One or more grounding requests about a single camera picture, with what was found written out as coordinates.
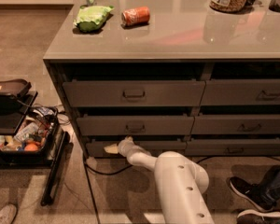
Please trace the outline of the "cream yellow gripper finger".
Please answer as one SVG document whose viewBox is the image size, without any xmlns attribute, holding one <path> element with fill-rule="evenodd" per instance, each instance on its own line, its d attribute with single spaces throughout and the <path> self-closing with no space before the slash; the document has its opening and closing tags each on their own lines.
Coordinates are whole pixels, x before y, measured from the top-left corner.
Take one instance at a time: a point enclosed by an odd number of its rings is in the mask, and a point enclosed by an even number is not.
<svg viewBox="0 0 280 224">
<path fill-rule="evenodd" d="M 104 151 L 108 154 L 118 154 L 119 148 L 117 144 L 112 144 L 104 147 Z"/>
</svg>

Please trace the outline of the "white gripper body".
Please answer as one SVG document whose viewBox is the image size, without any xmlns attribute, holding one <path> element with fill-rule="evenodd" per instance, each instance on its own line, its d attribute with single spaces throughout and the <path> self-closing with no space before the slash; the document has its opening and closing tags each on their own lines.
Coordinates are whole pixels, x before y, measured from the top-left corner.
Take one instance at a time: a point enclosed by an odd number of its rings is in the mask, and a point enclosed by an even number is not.
<svg viewBox="0 0 280 224">
<path fill-rule="evenodd" d="M 150 156 L 148 151 L 134 143 L 131 136 L 127 136 L 119 142 L 118 151 L 128 162 L 141 162 Z"/>
</svg>

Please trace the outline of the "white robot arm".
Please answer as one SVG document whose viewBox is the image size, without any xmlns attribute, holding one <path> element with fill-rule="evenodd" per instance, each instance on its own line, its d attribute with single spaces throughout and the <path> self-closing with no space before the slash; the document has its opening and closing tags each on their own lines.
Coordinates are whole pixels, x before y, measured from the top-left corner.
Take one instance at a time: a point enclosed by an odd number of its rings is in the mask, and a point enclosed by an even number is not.
<svg viewBox="0 0 280 224">
<path fill-rule="evenodd" d="M 131 136 L 104 150 L 120 154 L 129 164 L 145 167 L 154 174 L 166 224 L 215 224 L 203 198 L 209 176 L 202 166 L 174 151 L 154 157 L 136 145 Z"/>
</svg>

